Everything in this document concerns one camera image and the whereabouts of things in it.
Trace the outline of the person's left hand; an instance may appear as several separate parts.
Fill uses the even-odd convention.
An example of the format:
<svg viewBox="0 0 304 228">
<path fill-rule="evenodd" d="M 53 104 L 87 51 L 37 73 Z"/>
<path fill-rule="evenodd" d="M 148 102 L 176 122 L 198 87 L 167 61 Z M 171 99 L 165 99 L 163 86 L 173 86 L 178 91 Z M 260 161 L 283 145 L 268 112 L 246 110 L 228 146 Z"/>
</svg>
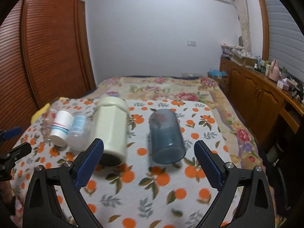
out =
<svg viewBox="0 0 304 228">
<path fill-rule="evenodd" d="M 0 182 L 0 195 L 5 204 L 12 202 L 11 184 L 9 181 Z"/>
</svg>

